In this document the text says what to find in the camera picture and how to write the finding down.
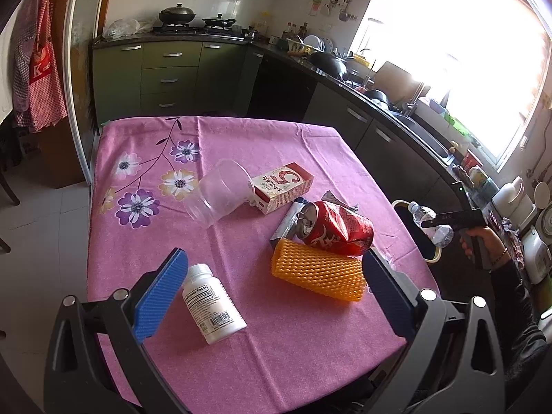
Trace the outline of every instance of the floral print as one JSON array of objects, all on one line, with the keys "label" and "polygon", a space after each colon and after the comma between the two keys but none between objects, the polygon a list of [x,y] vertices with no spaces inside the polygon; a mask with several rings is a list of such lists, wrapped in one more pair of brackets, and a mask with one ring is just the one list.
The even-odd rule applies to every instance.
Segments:
[{"label": "floral print", "polygon": [[170,155],[175,156],[175,161],[180,161],[181,163],[197,161],[199,158],[199,145],[189,140],[178,142],[176,146],[171,148]]},{"label": "floral print", "polygon": [[198,186],[198,180],[191,171],[181,169],[179,171],[169,171],[161,176],[163,183],[159,189],[163,196],[174,196],[177,201],[181,201],[188,196],[190,192]]},{"label": "floral print", "polygon": [[133,228],[149,226],[151,216],[159,214],[159,201],[154,198],[151,191],[143,189],[136,193],[125,193],[119,199],[121,209],[115,214],[119,218],[119,224],[126,226],[129,222]]},{"label": "floral print", "polygon": [[115,190],[110,188],[107,190],[103,201],[101,202],[99,212],[101,215],[105,215],[108,210],[111,210],[115,206]]},{"label": "floral print", "polygon": [[115,164],[115,177],[124,179],[127,176],[134,176],[138,171],[140,171],[140,169],[142,169],[140,160],[142,159],[134,153],[127,154],[126,152],[123,152]]}]

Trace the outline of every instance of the plastic cup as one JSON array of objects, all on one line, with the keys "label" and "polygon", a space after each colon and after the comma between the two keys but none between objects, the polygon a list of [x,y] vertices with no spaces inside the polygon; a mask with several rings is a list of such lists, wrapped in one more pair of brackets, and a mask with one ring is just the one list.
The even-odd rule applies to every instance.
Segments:
[{"label": "plastic cup", "polygon": [[208,228],[248,201],[252,194],[247,171],[235,161],[223,159],[205,174],[183,203],[190,217]]}]

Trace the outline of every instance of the blue gripper pad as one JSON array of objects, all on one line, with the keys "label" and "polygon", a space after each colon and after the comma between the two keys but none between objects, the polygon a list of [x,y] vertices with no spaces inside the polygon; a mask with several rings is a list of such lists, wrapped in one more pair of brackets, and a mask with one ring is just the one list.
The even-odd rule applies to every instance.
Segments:
[{"label": "blue gripper pad", "polygon": [[153,336],[188,273],[188,256],[176,249],[134,308],[132,332],[142,344]]},{"label": "blue gripper pad", "polygon": [[362,273],[395,334],[413,340],[417,305],[414,294],[418,293],[414,283],[406,274],[392,270],[372,249],[362,257]]}]

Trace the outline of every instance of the chair leg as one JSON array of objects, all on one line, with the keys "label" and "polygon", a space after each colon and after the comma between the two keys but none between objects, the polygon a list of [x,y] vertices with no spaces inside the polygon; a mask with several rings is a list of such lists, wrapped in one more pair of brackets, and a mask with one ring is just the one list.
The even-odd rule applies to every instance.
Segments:
[{"label": "chair leg", "polygon": [[2,238],[0,238],[0,247],[6,251],[6,253],[9,253],[12,251],[12,248],[8,246]]},{"label": "chair leg", "polygon": [[0,171],[0,185],[2,185],[2,188],[5,189],[6,193],[8,194],[9,197],[12,198],[12,201],[15,205],[19,205],[21,204],[21,202],[19,201],[19,199],[17,199],[17,196],[16,194],[13,192],[13,190],[9,187],[8,185],[8,182],[6,180],[6,178],[4,177],[4,175],[2,174],[2,172]]}]

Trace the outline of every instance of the white floor tile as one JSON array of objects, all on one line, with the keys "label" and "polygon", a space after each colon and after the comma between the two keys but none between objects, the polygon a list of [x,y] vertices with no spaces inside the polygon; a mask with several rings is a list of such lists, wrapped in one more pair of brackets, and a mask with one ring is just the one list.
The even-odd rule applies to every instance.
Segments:
[{"label": "white floor tile", "polygon": [[86,182],[66,186],[62,189],[61,212],[65,213],[77,208],[88,207],[90,202],[90,187]]},{"label": "white floor tile", "polygon": [[45,352],[61,302],[60,214],[2,232],[12,247],[0,252],[0,329],[2,348]]},{"label": "white floor tile", "polygon": [[4,175],[21,204],[13,205],[0,188],[0,231],[24,226],[43,216],[60,212],[62,191],[49,186],[40,157],[21,163]]},{"label": "white floor tile", "polygon": [[21,387],[43,409],[46,354],[2,351],[2,355]]},{"label": "white floor tile", "polygon": [[62,295],[73,294],[86,301],[88,258],[88,207],[60,216],[60,275]]}]

